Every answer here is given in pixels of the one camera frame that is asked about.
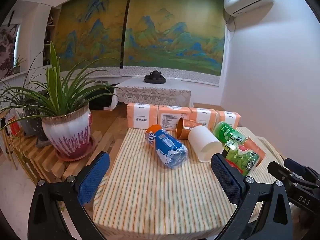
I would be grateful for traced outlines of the white paper cup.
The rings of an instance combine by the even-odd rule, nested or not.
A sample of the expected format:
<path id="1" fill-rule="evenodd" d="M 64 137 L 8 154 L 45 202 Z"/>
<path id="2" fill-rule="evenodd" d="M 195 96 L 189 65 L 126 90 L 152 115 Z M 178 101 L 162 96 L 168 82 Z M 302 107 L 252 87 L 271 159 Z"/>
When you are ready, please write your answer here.
<path id="1" fill-rule="evenodd" d="M 189 132 L 188 140 L 198 160 L 202 163 L 210 162 L 214 154 L 221 153 L 223 150 L 222 143 L 207 127 L 202 125 L 194 127 Z"/>

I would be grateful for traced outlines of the orange paper cup back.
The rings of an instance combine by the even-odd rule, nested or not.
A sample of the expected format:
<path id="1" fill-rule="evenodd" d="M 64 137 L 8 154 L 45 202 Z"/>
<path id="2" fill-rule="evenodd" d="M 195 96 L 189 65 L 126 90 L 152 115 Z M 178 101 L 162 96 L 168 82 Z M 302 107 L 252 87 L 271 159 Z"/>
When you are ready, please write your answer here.
<path id="1" fill-rule="evenodd" d="M 201 124 L 187 120 L 184 118 L 180 118 L 176 125 L 176 137 L 178 140 L 187 140 L 188 135 L 191 132 L 191 130 L 196 127 L 200 126 Z"/>

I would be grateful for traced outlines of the watermelon label green bottle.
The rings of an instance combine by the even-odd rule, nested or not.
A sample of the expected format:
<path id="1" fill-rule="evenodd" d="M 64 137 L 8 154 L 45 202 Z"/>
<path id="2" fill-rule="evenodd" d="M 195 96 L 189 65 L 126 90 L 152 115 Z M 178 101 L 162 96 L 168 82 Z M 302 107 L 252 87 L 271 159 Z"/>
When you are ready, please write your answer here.
<path id="1" fill-rule="evenodd" d="M 247 176 L 256 167 L 259 154 L 241 144 L 229 140 L 224 145 L 222 155 L 231 167 L 236 168 L 243 176 Z"/>

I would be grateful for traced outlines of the wooden slat bench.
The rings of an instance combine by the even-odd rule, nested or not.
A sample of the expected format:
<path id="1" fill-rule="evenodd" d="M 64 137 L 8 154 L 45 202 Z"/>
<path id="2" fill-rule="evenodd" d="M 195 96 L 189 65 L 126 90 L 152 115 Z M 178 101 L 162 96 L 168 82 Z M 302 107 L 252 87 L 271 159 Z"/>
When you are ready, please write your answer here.
<path id="1" fill-rule="evenodd" d="M 52 145 L 42 149 L 37 148 L 35 144 L 36 138 L 26 137 L 21 132 L 16 137 L 9 131 L 1 131 L 1 135 L 8 159 L 13 161 L 14 158 L 17 158 L 18 163 L 20 163 L 29 179 L 36 184 L 41 179 L 49 183 L 55 183 L 65 180 L 68 176 L 76 176 L 101 151 L 115 157 L 126 132 L 127 119 L 125 117 L 108 117 L 106 132 L 94 131 L 91 150 L 85 157 L 76 161 L 59 159 L 57 151 Z"/>

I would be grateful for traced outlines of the white red ceramic pot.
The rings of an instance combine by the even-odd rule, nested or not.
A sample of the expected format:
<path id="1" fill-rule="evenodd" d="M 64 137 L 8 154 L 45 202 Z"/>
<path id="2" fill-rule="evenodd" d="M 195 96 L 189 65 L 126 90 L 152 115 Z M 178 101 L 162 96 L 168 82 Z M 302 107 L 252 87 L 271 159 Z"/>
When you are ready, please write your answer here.
<path id="1" fill-rule="evenodd" d="M 66 161 L 83 158 L 90 147 L 92 114 L 89 104 L 72 113 L 43 117 L 42 127 L 46 137 Z"/>

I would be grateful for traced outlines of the tissue pack far right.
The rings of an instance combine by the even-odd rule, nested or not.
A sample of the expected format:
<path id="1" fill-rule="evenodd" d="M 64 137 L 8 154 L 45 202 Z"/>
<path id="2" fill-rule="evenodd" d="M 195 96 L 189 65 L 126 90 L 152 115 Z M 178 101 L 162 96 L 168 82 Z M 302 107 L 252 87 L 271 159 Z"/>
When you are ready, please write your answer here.
<path id="1" fill-rule="evenodd" d="M 217 111 L 217 122 L 225 122 L 233 129 L 236 129 L 240 122 L 241 115 L 236 112 Z"/>

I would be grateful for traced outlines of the tissue pack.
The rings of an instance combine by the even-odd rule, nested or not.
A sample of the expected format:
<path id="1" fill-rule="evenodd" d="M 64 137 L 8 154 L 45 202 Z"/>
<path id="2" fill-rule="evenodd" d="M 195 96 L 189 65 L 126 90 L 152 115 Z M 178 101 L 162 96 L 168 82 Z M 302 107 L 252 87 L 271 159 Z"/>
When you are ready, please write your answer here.
<path id="1" fill-rule="evenodd" d="M 241 115 L 236 112 L 217 111 L 217 122 L 225 122 L 233 129 L 236 129 L 240 122 Z"/>
<path id="2" fill-rule="evenodd" d="M 188 119 L 191 114 L 189 107 L 165 106 L 158 107 L 158 124 L 167 131 L 174 131 L 180 118 Z"/>
<path id="3" fill-rule="evenodd" d="M 129 103 L 126 108 L 127 127 L 148 129 L 157 124 L 158 105 Z"/>
<path id="4" fill-rule="evenodd" d="M 216 123 L 217 111 L 207 108 L 190 108 L 189 119 L 198 124 L 202 124 L 212 131 Z"/>

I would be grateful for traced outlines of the potted spider plant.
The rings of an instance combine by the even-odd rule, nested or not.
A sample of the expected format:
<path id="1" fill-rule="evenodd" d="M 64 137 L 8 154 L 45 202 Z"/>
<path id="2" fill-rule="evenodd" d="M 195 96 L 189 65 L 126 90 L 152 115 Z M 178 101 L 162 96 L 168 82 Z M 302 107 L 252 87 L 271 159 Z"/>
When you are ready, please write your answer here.
<path id="1" fill-rule="evenodd" d="M 89 70 L 90 66 L 99 59 L 89 62 L 84 60 L 74 65 L 63 76 L 61 74 L 60 59 L 57 57 L 55 46 L 50 44 L 50 61 L 52 65 L 46 67 L 45 82 L 31 80 L 26 86 L 6 86 L 1 92 L 1 100 L 11 104 L 1 108 L 1 113 L 9 113 L 12 109 L 35 110 L 35 114 L 24 115 L 7 123 L 1 130 L 10 124 L 21 120 L 40 118 L 42 121 L 51 118 L 65 117 L 89 105 L 89 102 L 101 96 L 112 95 L 112 85 L 96 84 L 88 76 L 95 73 Z"/>

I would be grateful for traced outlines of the blue label plastic bottle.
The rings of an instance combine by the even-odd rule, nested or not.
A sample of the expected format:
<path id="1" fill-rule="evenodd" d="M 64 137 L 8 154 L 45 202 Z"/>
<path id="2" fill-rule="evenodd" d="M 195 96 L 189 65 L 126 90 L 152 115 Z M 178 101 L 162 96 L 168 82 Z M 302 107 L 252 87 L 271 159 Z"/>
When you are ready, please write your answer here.
<path id="1" fill-rule="evenodd" d="M 189 154 L 183 143 L 163 129 L 155 133 L 155 150 L 162 163 L 171 169 L 182 166 Z"/>

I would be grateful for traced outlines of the tissue pack far left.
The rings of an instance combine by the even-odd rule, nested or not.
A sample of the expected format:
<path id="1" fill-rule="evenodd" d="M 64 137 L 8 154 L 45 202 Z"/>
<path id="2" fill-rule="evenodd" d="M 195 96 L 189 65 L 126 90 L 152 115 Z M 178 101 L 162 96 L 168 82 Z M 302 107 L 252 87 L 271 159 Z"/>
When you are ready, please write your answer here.
<path id="1" fill-rule="evenodd" d="M 129 103 L 126 108 L 127 127 L 148 129 L 157 124 L 158 105 Z"/>

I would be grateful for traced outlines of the lace covered side table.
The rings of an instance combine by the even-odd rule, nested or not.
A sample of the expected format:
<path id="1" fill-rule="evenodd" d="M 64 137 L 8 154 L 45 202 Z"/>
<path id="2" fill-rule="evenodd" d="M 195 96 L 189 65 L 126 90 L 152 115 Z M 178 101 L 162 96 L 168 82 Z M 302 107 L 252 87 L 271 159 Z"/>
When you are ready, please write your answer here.
<path id="1" fill-rule="evenodd" d="M 144 82 L 142 77 L 129 78 L 116 85 L 110 108 L 115 109 L 120 102 L 193 107 L 191 90 L 178 79 L 151 84 Z"/>

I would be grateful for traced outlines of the black teapot set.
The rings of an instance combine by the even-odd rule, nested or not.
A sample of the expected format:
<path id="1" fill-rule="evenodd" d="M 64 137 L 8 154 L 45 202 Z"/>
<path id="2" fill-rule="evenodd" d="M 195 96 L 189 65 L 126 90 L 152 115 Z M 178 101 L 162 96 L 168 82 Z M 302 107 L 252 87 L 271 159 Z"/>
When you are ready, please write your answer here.
<path id="1" fill-rule="evenodd" d="M 149 75 L 144 76 L 144 82 L 146 83 L 164 84 L 166 81 L 166 78 L 157 70 L 154 70 L 150 72 Z"/>

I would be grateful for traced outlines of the framed red leaf picture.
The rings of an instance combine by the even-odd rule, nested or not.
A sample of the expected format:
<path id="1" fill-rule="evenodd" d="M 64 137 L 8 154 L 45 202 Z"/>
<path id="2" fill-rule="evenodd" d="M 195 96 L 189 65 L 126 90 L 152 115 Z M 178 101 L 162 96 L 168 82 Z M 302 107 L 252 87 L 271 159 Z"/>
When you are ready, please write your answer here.
<path id="1" fill-rule="evenodd" d="M 2 25 L 0 32 L 0 75 L 1 79 L 18 73 L 16 40 L 19 24 Z"/>

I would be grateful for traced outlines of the landscape mural painting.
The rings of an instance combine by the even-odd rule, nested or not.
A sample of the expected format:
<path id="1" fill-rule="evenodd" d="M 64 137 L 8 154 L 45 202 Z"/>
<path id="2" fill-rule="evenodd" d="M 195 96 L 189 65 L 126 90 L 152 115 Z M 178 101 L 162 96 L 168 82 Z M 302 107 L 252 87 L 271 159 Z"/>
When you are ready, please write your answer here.
<path id="1" fill-rule="evenodd" d="M 170 68 L 220 76 L 223 0 L 70 0 L 54 46 L 61 69 Z"/>

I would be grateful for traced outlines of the wooden wall shelf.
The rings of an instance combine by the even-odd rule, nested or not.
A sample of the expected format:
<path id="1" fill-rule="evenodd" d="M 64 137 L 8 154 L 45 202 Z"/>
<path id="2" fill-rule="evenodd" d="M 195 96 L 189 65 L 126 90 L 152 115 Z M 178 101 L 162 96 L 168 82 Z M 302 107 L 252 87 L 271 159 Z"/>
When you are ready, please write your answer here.
<path id="1" fill-rule="evenodd" d="M 43 65 L 50 65 L 50 43 L 54 41 L 55 32 L 60 16 L 60 7 L 51 7 L 47 20 L 43 45 Z"/>

